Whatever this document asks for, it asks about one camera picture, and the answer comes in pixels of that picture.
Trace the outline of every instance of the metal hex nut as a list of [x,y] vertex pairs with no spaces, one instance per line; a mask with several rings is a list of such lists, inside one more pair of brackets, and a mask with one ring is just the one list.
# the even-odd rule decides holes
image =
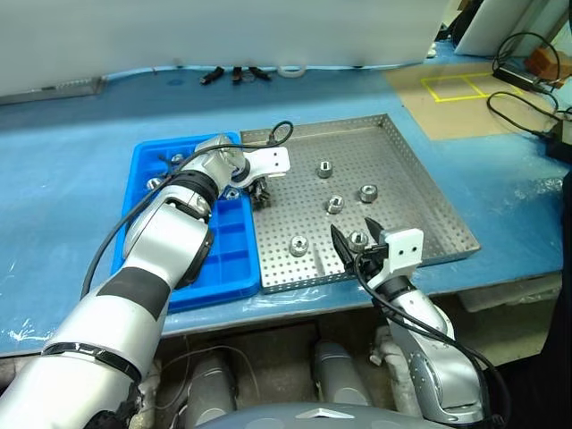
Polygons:
[[333,173],[332,163],[330,161],[321,161],[318,165],[318,177],[327,179]]
[[236,188],[228,188],[226,192],[224,192],[224,199],[239,199],[240,198],[240,191]]
[[359,189],[359,199],[362,203],[373,203],[377,198],[377,187],[375,185],[364,185]]
[[330,215],[336,215],[343,209],[343,198],[339,195],[332,195],[326,203],[325,209]]
[[296,235],[290,239],[289,251],[293,257],[302,257],[306,254],[309,243],[307,238],[302,235]]
[[180,164],[180,163],[182,163],[183,159],[185,159],[183,154],[175,154],[171,158],[171,164]]
[[162,180],[158,177],[153,177],[147,181],[147,189],[153,190],[161,184]]
[[349,250],[354,253],[362,252],[366,248],[368,241],[369,237],[365,231],[355,230],[348,237]]

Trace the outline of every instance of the wire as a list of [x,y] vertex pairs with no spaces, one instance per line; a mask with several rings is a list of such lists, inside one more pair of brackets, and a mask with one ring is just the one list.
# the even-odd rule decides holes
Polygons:
[[[479,377],[479,383],[481,384],[481,389],[484,394],[483,396],[484,411],[489,411],[490,407],[488,404],[489,402],[488,391],[486,389],[486,383],[484,381],[484,375],[482,374],[482,369],[478,365],[478,363],[475,362],[475,360],[481,361],[491,371],[493,377],[495,378],[495,381],[499,384],[500,393],[503,399],[502,426],[506,427],[508,421],[510,420],[510,415],[512,414],[512,405],[510,400],[509,388],[502,379],[501,373],[499,373],[498,369],[492,364],[492,362],[485,356],[483,356],[481,353],[462,345],[458,341],[453,340],[445,333],[433,328],[431,325],[426,324],[417,319],[416,317],[413,317],[412,315],[406,313],[402,309],[395,307],[382,295],[377,293],[375,290],[372,290],[367,285],[367,281],[363,273],[361,272],[361,264],[360,264],[361,258],[362,254],[358,254],[354,261],[354,271],[356,273],[357,281],[362,286],[362,288],[364,288],[364,290],[374,299],[375,302],[379,303],[382,307],[389,310],[390,313],[387,312],[385,313],[387,318],[389,318],[396,324],[399,324],[400,326],[404,327],[405,329],[410,330],[411,332],[418,333],[432,340],[438,340],[444,342],[445,344],[448,344],[451,347],[454,347],[455,349],[463,353],[463,355],[465,355],[469,359],[469,361],[475,367],[475,370]],[[405,324],[403,321],[399,320],[399,318],[395,317],[395,315],[400,315],[403,319],[408,320],[413,325]]]
[[572,121],[572,119],[569,117],[572,114],[572,106],[570,106],[568,109],[557,110],[556,113],[563,114],[566,121]]
[[[190,352],[189,340],[187,339],[186,335],[183,338],[185,340],[185,346],[187,347],[187,353],[189,353]],[[161,406],[155,405],[156,409],[168,409],[172,404],[174,404],[177,401],[177,399],[181,396],[182,391],[185,389],[185,381],[187,380],[187,377],[189,376],[189,369],[190,369],[190,357],[187,359],[187,365],[185,366],[185,375],[182,377],[181,387],[177,391],[177,394],[172,398],[172,400],[167,402],[165,405],[161,405]]]
[[187,404],[184,404],[181,407],[181,409],[175,413],[175,415],[172,417],[169,429],[175,429],[177,427],[177,424],[179,423],[179,419],[181,418],[182,413],[184,413],[187,410],[187,406],[188,406]]
[[[283,137],[281,137],[280,139],[276,139],[276,131],[284,125],[288,126],[288,131],[286,131],[286,134]],[[225,144],[225,145],[204,147],[202,149],[195,151],[193,154],[191,154],[190,156],[185,158],[179,164],[179,166],[176,170],[174,170],[171,174],[167,175],[167,177],[164,179],[163,182],[161,182],[161,184],[159,186],[157,186],[155,189],[151,190],[148,194],[146,194],[143,197],[143,199],[141,199],[118,223],[115,224],[115,226],[109,231],[107,236],[105,236],[103,242],[101,243],[101,245],[97,249],[96,254],[93,256],[91,263],[89,264],[89,268],[86,272],[86,276],[83,279],[83,284],[81,286],[80,299],[83,299],[83,297],[85,297],[89,293],[89,290],[91,289],[91,283],[93,282],[93,277],[96,273],[97,266],[99,265],[99,262],[101,261],[101,257],[105,253],[105,250],[107,249],[109,244],[114,239],[117,232],[123,227],[123,225],[125,225],[125,224],[131,222],[133,219],[135,219],[135,217],[139,213],[141,213],[141,211],[145,207],[147,207],[147,205],[151,201],[151,198],[159,190],[163,189],[165,186],[167,186],[169,183],[171,183],[177,177],[177,175],[182,171],[183,167],[188,165],[193,160],[197,159],[199,156],[202,156],[202,155],[204,155],[204,154],[206,154],[212,150],[225,149],[225,148],[255,149],[256,150],[256,149],[260,149],[260,148],[277,147],[277,146],[280,146],[281,144],[283,144],[284,142],[286,142],[286,140],[288,140],[292,136],[293,132],[294,132],[294,124],[292,122],[281,121],[281,122],[278,122],[276,125],[273,126],[273,128],[270,131],[270,134],[268,134],[268,140],[266,141],[266,144],[264,146]]]
[[526,100],[525,98],[522,98],[520,96],[517,96],[516,94],[513,94],[511,92],[507,92],[507,91],[497,91],[497,92],[493,92],[492,94],[489,95],[489,97],[486,99],[486,106],[489,108],[489,110],[491,110],[491,112],[494,112],[495,114],[499,115],[502,119],[504,119],[506,122],[514,125],[515,127],[529,132],[531,134],[534,134],[536,137],[539,137],[541,139],[544,139],[547,137],[546,133],[542,132],[542,131],[537,131],[537,130],[531,130],[530,128],[525,127],[524,125],[519,124],[518,122],[514,121],[513,119],[509,118],[506,114],[501,113],[499,110],[497,110],[495,107],[492,106],[491,100],[499,95],[504,95],[504,96],[510,96],[513,98],[516,98],[519,101],[522,101],[523,103],[529,105],[530,107],[532,107],[536,112],[539,112],[541,114],[544,114],[546,116],[548,116],[551,119],[554,119],[556,121],[560,121],[561,118],[559,118],[558,116],[556,116],[555,114],[552,114],[550,112],[547,112],[543,109],[541,109],[540,107],[538,107],[537,105],[535,105],[534,103],[531,103],[530,101]]
[[502,53],[502,48],[513,38],[518,38],[521,36],[535,36],[536,38],[539,38],[546,46],[548,46],[551,51],[554,53],[554,56],[556,57],[556,79],[552,80],[552,82],[557,82],[560,80],[560,55],[558,54],[558,51],[556,50],[556,48],[554,47],[554,45],[549,42],[544,36],[541,36],[538,33],[533,33],[532,31],[520,31],[518,33],[515,34],[511,34],[510,36],[508,36],[507,38],[505,38],[502,43],[499,45],[499,48],[497,49],[497,53],[496,55],[493,57],[492,59],[492,71],[496,72],[496,70],[501,67],[504,62],[506,62],[506,60],[510,57],[508,52]]
[[545,96],[551,98],[552,101],[554,102],[554,113],[557,113],[559,111],[560,104],[558,102],[558,99],[550,91],[547,91],[544,88],[537,88],[536,92],[539,92],[539,93],[544,94]]
[[[257,393],[257,397],[260,400],[261,399],[260,388],[258,386],[257,376],[255,375],[254,368],[252,367],[252,364],[250,363],[248,356],[242,350],[237,349],[235,347],[226,346],[226,345],[219,345],[219,346],[208,347],[206,349],[188,351],[188,352],[183,353],[182,355],[180,355],[178,357],[171,359],[169,362],[167,362],[163,366],[163,369],[161,370],[161,372],[165,371],[169,366],[171,366],[172,364],[174,364],[176,362],[179,362],[180,360],[182,360],[184,358],[187,359],[187,370],[185,370],[185,376],[184,376],[182,383],[181,383],[181,386],[180,386],[179,390],[177,391],[177,394],[174,396],[174,398],[172,400],[170,400],[168,403],[166,403],[165,405],[155,405],[155,408],[156,409],[167,409],[167,408],[171,407],[179,399],[179,397],[181,396],[181,393],[185,389],[185,384],[186,384],[187,373],[188,373],[188,369],[189,369],[189,362],[190,362],[191,356],[197,355],[199,353],[205,353],[208,351],[217,350],[217,349],[231,350],[231,351],[234,351],[235,353],[238,353],[242,357],[242,359],[244,360],[244,362],[246,363],[246,365],[248,367],[248,371],[250,372],[250,377],[252,379],[252,385],[254,386],[255,392]],[[191,383],[189,383],[189,387],[187,389],[187,397],[189,396]]]

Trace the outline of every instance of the black cable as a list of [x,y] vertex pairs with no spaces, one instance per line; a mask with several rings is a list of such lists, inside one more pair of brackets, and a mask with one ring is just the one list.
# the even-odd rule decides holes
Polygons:
[[532,31],[520,31],[518,33],[515,34],[511,34],[510,36],[508,36],[507,38],[505,38],[502,43],[499,45],[499,48],[497,49],[497,54],[493,57],[492,59],[492,71],[496,72],[496,70],[501,67],[504,64],[504,61],[507,60],[507,58],[510,58],[510,55],[508,53],[502,53],[502,48],[513,38],[518,38],[520,36],[535,36],[537,38],[539,38],[546,46],[548,46],[551,51],[554,53],[554,56],[556,57],[556,79],[554,81],[557,81],[560,79],[560,55],[558,54],[558,51],[556,50],[556,48],[554,47],[554,45],[549,42],[544,36],[541,36],[538,33],[533,33]]
[[[288,126],[288,131],[286,134],[281,137],[280,139],[276,139],[276,131],[281,128],[282,126]],[[182,168],[185,167],[188,163],[197,159],[199,156],[206,154],[212,150],[218,149],[225,149],[225,148],[237,148],[237,149],[261,149],[261,148],[269,148],[269,147],[277,147],[280,146],[282,143],[286,142],[294,132],[294,124],[290,121],[281,121],[278,122],[270,131],[268,135],[268,140],[264,146],[257,146],[257,145],[234,145],[234,144],[226,144],[226,145],[218,145],[218,146],[211,146],[211,147],[204,147],[193,152],[190,156],[186,157],[177,167],[175,171],[171,174],[167,175],[164,181],[161,182],[159,186],[155,189],[151,190],[148,194],[146,194],[143,199],[141,199],[115,226],[109,231],[107,236],[104,238],[103,242],[99,246],[96,251],[96,254],[93,256],[91,263],[89,264],[88,271],[86,272],[86,276],[83,279],[83,284],[81,286],[81,296],[80,299],[83,299],[91,289],[91,283],[93,282],[93,277],[96,273],[97,266],[99,265],[99,261],[101,257],[105,253],[105,250],[109,246],[109,244],[114,239],[117,232],[125,225],[126,223],[131,222],[135,217],[147,206],[147,204],[151,201],[152,197],[162,188],[167,186],[177,174],[181,172]]]
[[547,91],[544,88],[537,88],[536,92],[539,92],[539,93],[544,94],[545,96],[548,96],[549,98],[551,98],[552,101],[554,102],[554,113],[558,112],[558,110],[560,109],[560,104],[558,102],[558,99],[550,91]]
[[516,94],[513,94],[511,92],[507,92],[507,91],[497,91],[497,92],[493,92],[492,94],[489,95],[489,97],[486,99],[486,105],[489,108],[489,110],[491,110],[492,112],[496,113],[497,115],[499,115],[502,119],[504,119],[506,122],[511,123],[512,125],[514,125],[515,127],[526,131],[526,132],[530,132],[531,134],[535,135],[536,137],[539,137],[541,139],[544,139],[547,137],[546,133],[542,132],[542,131],[537,131],[537,130],[531,130],[530,128],[525,127],[524,125],[519,124],[518,122],[515,122],[514,120],[510,119],[506,114],[501,113],[499,110],[497,110],[495,107],[492,106],[491,104],[491,100],[493,98],[495,98],[496,96],[499,95],[504,95],[504,96],[509,96],[509,97],[513,97],[516,98],[517,100],[522,101],[523,103],[531,106],[536,112],[539,112],[541,114],[544,114],[556,121],[560,121],[561,118],[559,118],[558,116],[556,116],[555,114],[552,114],[550,112],[547,112],[543,109],[541,109],[540,107],[538,107],[537,105],[535,105],[534,103],[531,103],[530,101],[526,100],[525,98],[522,98]]
[[569,116],[572,114],[572,106],[570,106],[568,109],[557,110],[556,113],[557,114],[563,114],[565,120],[571,121]]
[[[361,267],[361,264],[360,264],[361,263],[361,257],[362,257],[362,255],[358,254],[356,256],[355,261],[354,261],[354,271],[356,273],[357,281],[362,286],[362,288],[364,288],[364,290],[375,300],[375,302],[379,303],[386,310],[389,310],[390,313],[389,313],[389,315],[386,313],[386,316],[388,316],[388,318],[390,318],[390,320],[399,324],[400,326],[404,327],[405,329],[409,329],[411,332],[418,333],[418,334],[423,335],[427,338],[431,338],[432,340],[439,340],[441,342],[444,342],[445,344],[450,345],[451,347],[454,347],[455,349],[460,351],[463,355],[465,355],[469,359],[469,361],[473,364],[473,366],[475,367],[475,370],[478,374],[478,377],[479,377],[479,383],[481,384],[482,390],[484,392],[484,397],[483,397],[484,411],[486,411],[489,408],[488,391],[486,391],[486,383],[484,381],[482,369],[478,365],[478,363],[475,362],[475,360],[481,361],[491,371],[491,374],[493,375],[495,381],[498,383],[499,388],[500,388],[500,394],[501,394],[502,401],[503,401],[502,426],[505,427],[507,425],[508,421],[510,420],[510,415],[512,414],[512,404],[511,404],[511,400],[510,400],[509,388],[507,387],[507,384],[502,379],[501,373],[499,373],[496,366],[494,366],[492,364],[492,362],[489,359],[487,359],[485,356],[483,356],[481,353],[479,353],[475,350],[472,350],[469,347],[462,345],[458,341],[455,341],[451,337],[447,336],[445,333],[433,328],[431,325],[426,324],[426,323],[420,321],[419,319],[417,319],[416,317],[409,315],[408,313],[406,313],[402,309],[395,307],[391,302],[389,302],[387,299],[385,299],[382,295],[377,293],[375,290],[372,290],[367,285],[367,281],[366,281],[363,273],[361,272],[361,268],[360,268]],[[404,319],[411,322],[413,325],[418,326],[418,328],[416,326],[405,324],[404,322],[399,320],[397,317],[395,317],[393,314],[400,315]]]

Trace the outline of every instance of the cardboard sheet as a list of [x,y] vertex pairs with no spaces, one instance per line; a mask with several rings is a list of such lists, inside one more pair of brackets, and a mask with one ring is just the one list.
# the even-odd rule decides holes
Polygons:
[[[523,132],[487,108],[487,97],[496,91],[514,93],[544,110],[553,110],[550,100],[494,78],[489,63],[422,64],[386,71],[385,78],[429,139]],[[548,117],[514,97],[495,97],[492,104],[530,129],[548,130],[552,126]]]

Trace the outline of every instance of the silver robot arm segment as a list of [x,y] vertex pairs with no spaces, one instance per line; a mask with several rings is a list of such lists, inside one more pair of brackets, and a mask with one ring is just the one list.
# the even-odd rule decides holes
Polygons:
[[[388,246],[383,269],[368,286],[395,307],[455,339],[453,325],[440,308],[409,281],[421,264],[423,232],[418,229],[383,230]],[[402,319],[404,324],[411,322]],[[473,364],[460,351],[429,339],[388,319],[391,335],[408,360],[411,380],[424,418],[445,425],[469,425],[483,420],[481,387]]]
[[[362,286],[372,296],[382,295],[390,306],[454,340],[449,318],[408,278],[422,262],[423,232],[417,228],[385,230],[371,218],[366,218],[366,225],[377,244],[358,257],[349,251],[341,231],[331,226],[333,246],[346,270],[358,272]],[[408,329],[423,331],[387,304],[382,309],[387,312],[391,335],[408,360],[424,418],[445,425],[480,424],[484,420],[483,398],[471,361],[456,348]]]
[[[217,136],[198,149],[229,143]],[[81,300],[0,398],[0,427],[125,425],[171,292],[196,279],[212,245],[213,204],[226,186],[244,188],[289,169],[283,147],[214,149],[185,165],[130,227],[119,272]]]

